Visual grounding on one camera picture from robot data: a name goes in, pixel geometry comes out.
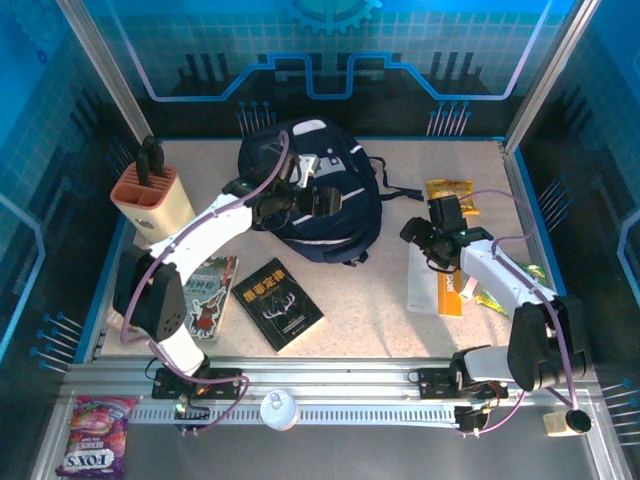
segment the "foxs candy bag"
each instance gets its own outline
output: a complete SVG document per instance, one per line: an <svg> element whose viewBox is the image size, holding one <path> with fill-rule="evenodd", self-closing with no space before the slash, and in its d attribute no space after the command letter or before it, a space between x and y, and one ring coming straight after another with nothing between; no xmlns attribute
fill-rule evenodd
<svg viewBox="0 0 640 480"><path fill-rule="evenodd" d="M124 446L132 398L78 396L62 465L56 474L74 478L124 478Z"/></svg>

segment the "candy bag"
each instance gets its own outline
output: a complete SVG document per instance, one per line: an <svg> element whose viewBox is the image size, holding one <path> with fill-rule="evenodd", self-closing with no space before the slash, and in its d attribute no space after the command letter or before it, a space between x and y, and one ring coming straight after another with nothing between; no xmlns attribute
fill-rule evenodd
<svg viewBox="0 0 640 480"><path fill-rule="evenodd" d="M528 263L519 263L516 264L525 272L527 272L531 277L538 281L538 283L544 287L547 286L547 275L544 273L542 267L538 265L531 265ZM499 312L503 315L506 315L507 312L502 308L502 306L498 303L493 295L489 293L488 290L482 289L479 295L476 295L476 303L478 305L484 305L485 307L489 307L496 312Z"/></svg>
<svg viewBox="0 0 640 480"><path fill-rule="evenodd" d="M464 197L473 191L473 182L471 180L447 180L439 178L435 180L427 180L427 192L429 199L447 197L455 195L456 197ZM467 198L460 202L462 213L469 215L477 215L480 212L473 205L473 199Z"/></svg>
<svg viewBox="0 0 640 480"><path fill-rule="evenodd" d="M132 398L78 396L62 465L56 474L74 478L124 478L124 447Z"/></svg>

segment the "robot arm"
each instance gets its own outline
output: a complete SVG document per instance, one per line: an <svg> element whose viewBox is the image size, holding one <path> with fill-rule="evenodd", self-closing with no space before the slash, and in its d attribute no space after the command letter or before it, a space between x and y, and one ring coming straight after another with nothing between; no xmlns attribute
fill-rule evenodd
<svg viewBox="0 0 640 480"><path fill-rule="evenodd" d="M265 168L270 168L268 158L265 163ZM342 196L338 190L308 184L318 164L315 155L288 153L271 184L250 196L269 178L265 170L253 169L228 183L222 194L180 231L149 250L133 246L123 254L113 300L114 309L122 315L145 272L162 259L137 299L130 325L149 336L147 343L155 342L172 369L188 377L207 374L208 358L184 325L187 312L182 288L202 262L235 236L276 213L296 210L327 216L340 210Z"/></svg>
<svg viewBox="0 0 640 480"><path fill-rule="evenodd" d="M515 381L525 391L566 380L561 346L545 302L557 311L574 377L586 374L590 359L580 302L560 297L520 269L483 228L468 228L455 196L429 200L431 222L415 217L403 240L415 243L437 271L461 269L481 283L513 321L508 347L482 347L456 354L466 383Z"/></svg>

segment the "comic book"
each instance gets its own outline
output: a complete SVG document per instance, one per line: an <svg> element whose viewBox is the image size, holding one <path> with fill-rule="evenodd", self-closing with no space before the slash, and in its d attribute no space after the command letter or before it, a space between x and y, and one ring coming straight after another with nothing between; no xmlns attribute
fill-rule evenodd
<svg viewBox="0 0 640 480"><path fill-rule="evenodd" d="M193 338L215 341L238 268L238 257L211 256L184 286L185 325Z"/></svg>

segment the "yellow snack package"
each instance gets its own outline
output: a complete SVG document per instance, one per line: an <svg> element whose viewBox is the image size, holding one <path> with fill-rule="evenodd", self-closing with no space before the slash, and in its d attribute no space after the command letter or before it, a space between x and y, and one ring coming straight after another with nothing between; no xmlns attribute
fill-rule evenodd
<svg viewBox="0 0 640 480"><path fill-rule="evenodd" d="M447 180L444 178L427 180L427 192L429 193L430 199L447 197L449 195L455 195L460 198L473 192L473 182L471 180ZM460 208L463 214L477 215L480 213L471 198L460 202Z"/></svg>

